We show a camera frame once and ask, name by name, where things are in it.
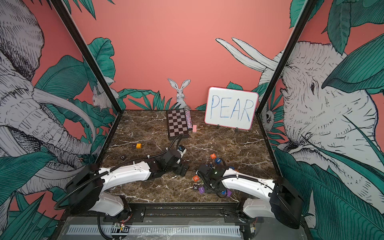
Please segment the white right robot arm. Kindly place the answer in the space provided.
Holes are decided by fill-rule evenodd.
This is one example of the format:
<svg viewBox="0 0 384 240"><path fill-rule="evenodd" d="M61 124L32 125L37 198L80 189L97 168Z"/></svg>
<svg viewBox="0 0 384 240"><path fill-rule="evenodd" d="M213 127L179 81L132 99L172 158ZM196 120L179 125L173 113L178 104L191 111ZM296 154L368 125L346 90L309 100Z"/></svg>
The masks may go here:
<svg viewBox="0 0 384 240"><path fill-rule="evenodd" d="M202 183L202 193L215 193L225 198L235 190L249 195L239 204L238 215L244 220L274 218L291 229L300 228L304 200L285 178L261 179L228 166L201 164L193 180Z"/></svg>

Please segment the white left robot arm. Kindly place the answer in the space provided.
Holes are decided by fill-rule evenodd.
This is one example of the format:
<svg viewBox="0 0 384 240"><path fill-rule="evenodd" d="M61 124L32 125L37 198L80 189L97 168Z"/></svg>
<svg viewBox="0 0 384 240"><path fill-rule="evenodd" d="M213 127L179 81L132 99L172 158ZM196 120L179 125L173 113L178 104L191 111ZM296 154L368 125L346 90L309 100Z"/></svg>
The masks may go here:
<svg viewBox="0 0 384 240"><path fill-rule="evenodd" d="M184 177L188 165L182 163L186 153L184 146L167 150L157 157L147 158L131 165L111 168L98 168L96 164L84 167L67 185L66 192L73 193L68 198L70 214L84 214L87 211L105 214L107 222L126 222L133 211L126 198L111 195L107 190L132 182L142 182L162 177L172 171Z"/></svg>

